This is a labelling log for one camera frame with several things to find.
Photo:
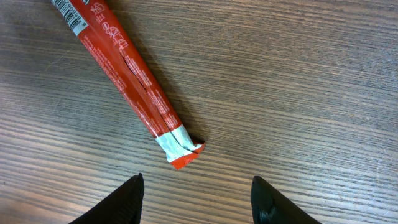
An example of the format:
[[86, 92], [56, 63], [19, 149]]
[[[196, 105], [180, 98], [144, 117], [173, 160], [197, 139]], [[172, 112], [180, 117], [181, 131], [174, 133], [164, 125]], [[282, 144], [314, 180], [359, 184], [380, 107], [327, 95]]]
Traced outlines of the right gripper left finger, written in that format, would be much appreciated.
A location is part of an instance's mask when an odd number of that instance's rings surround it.
[[139, 173], [70, 224], [140, 224], [143, 197], [144, 179]]

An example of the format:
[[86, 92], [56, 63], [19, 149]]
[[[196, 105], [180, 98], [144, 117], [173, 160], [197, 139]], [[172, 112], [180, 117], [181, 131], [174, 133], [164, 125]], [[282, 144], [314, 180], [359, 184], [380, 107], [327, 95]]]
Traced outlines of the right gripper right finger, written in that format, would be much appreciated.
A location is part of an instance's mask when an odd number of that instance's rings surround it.
[[260, 176], [252, 180], [251, 206], [255, 224], [320, 224]]

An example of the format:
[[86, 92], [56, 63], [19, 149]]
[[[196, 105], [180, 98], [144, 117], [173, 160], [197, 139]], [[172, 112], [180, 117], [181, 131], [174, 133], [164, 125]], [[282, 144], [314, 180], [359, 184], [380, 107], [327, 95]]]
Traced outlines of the red stick packet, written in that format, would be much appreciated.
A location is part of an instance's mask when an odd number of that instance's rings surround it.
[[102, 0], [50, 0], [136, 112], [166, 159], [181, 169], [205, 145], [191, 139], [117, 17]]

